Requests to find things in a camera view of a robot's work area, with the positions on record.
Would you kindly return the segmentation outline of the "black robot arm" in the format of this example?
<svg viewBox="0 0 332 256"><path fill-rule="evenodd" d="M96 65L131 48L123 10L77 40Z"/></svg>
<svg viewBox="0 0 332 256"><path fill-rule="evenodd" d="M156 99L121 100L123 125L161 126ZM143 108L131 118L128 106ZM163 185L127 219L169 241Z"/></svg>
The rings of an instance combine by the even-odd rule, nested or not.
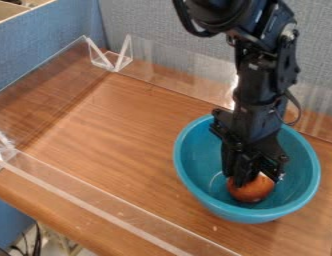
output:
<svg viewBox="0 0 332 256"><path fill-rule="evenodd" d="M279 143L290 87L302 72L296 60L300 32L284 0L172 0L185 30L197 37L227 35L235 48L239 85L235 110L215 109L211 131L223 140L224 175L237 188L260 174L272 181L290 161Z"/></svg>

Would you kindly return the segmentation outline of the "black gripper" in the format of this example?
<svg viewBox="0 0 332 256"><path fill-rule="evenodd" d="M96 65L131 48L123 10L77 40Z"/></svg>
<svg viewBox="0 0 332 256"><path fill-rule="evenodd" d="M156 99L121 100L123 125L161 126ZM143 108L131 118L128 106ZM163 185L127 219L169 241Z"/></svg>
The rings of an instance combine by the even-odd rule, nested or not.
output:
<svg viewBox="0 0 332 256"><path fill-rule="evenodd" d="M271 107L244 108L237 105L233 112L216 108L212 115L211 131L223 141L224 175L235 175L237 188L252 182L260 173L278 183L284 175L290 156L279 142L282 121Z"/></svg>

